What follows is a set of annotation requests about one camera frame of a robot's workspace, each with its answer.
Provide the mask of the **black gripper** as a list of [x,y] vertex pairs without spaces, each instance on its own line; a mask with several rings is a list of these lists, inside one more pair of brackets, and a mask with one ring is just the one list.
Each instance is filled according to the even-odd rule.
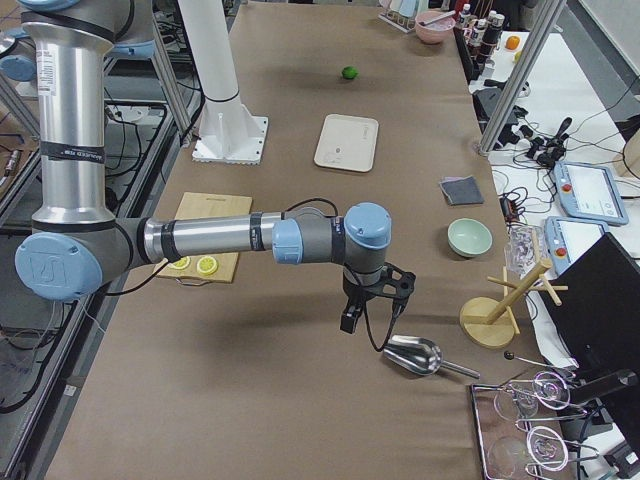
[[347,303],[341,314],[340,330],[354,334],[361,310],[366,309],[367,302],[376,298],[377,293],[369,286],[365,286],[348,264],[343,266],[343,292],[347,296]]

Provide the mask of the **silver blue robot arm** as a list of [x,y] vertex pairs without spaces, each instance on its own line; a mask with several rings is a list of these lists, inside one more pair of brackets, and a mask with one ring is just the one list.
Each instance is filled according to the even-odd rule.
[[36,47],[42,206],[15,267],[37,295],[72,301],[141,265],[191,255],[271,251],[284,264],[334,263],[348,302],[341,327],[353,332],[367,302],[390,285],[389,213],[374,203],[345,216],[311,208],[239,217],[120,219],[106,205],[104,59],[154,49],[148,1],[25,1],[22,26]]

